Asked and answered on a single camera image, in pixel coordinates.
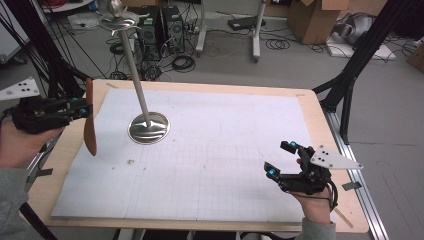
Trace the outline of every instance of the paper sheet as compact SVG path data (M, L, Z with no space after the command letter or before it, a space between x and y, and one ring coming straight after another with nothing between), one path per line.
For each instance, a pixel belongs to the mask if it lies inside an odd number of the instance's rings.
M145 91L171 129L153 145L127 127L134 90L112 89L95 118L98 154L83 145L52 216L301 222L299 203L265 176L264 161L298 173L281 141L311 140L295 97Z

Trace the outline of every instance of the human hand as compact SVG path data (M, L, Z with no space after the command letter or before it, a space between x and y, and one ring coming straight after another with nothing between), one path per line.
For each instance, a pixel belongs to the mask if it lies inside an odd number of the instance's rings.
M297 163L301 164L302 160L297 159ZM310 222L320 224L331 224L330 220L330 191L325 188L320 193L307 195L305 193L291 192L302 206L305 218Z
M28 134L16 129L12 121L4 122L0 128L0 168L24 168L50 139L63 128L40 134Z

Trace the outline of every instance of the circular metal base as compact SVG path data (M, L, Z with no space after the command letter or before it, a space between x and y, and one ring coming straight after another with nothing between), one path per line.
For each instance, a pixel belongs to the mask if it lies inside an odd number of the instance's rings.
M164 139L169 132L167 117L157 112L149 112L150 127L147 127L143 114L134 118L128 127L130 138L140 144L153 144Z
M106 30L120 31L137 27L138 17L135 13L123 11L121 17L114 17L110 13L106 13L99 18L99 24Z

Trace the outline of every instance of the sleeve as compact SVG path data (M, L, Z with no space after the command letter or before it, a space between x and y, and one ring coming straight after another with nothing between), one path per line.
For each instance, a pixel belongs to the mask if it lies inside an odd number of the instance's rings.
M42 239L19 216L19 208L28 200L26 178L26 169L0 169L0 239Z
M313 223L305 218L302 220L302 234L297 236L295 240L335 240L336 224L318 224Z

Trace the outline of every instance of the electronic equipment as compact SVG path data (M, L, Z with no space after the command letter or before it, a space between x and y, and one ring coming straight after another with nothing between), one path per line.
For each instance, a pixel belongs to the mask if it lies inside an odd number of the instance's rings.
M165 43L169 53L184 53L184 21L177 6L165 6L162 8Z
M147 17L140 17L138 22L138 27L140 27L140 29L137 29L143 58L159 61L162 58L160 50L165 38L160 7L156 5L142 6L139 14L148 14Z
M255 28L257 22L258 22L258 16L245 17L245 18L228 20L228 25L234 31L238 31L243 29ZM265 26L265 25L266 25L266 22L262 19L261 26Z

